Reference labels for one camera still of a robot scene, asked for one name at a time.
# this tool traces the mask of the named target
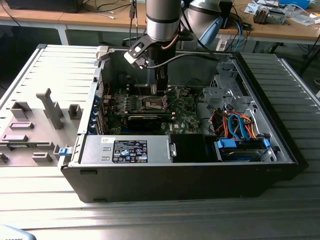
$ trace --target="desk leg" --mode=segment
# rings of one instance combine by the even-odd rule
[[[67,28],[65,24],[57,24],[55,25],[55,29],[58,30],[59,37],[62,45],[69,45],[68,37],[67,37]]]

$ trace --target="power supply label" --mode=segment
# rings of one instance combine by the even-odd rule
[[[114,141],[112,161],[115,164],[139,164],[148,162],[146,140]]]

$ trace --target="green circuit board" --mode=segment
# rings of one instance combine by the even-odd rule
[[[161,126],[141,134],[197,134],[200,123],[194,112],[194,95],[188,89],[173,87],[165,96],[129,94],[119,90],[109,97],[104,106],[107,134],[139,134],[128,126],[129,117],[151,116],[161,119]]]

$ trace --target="motherboard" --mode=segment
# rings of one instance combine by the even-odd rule
[[[150,89],[128,87],[104,96],[109,135],[168,135],[201,133],[195,98],[189,88],[174,86],[164,96]]]

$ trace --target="label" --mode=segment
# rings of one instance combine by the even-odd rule
[[[103,136],[102,138],[101,138],[101,143],[102,144],[113,144],[114,143],[114,141],[115,141],[115,137],[106,137],[106,136]]]
[[[148,162],[146,140],[114,141],[112,161],[115,164],[139,164]]]

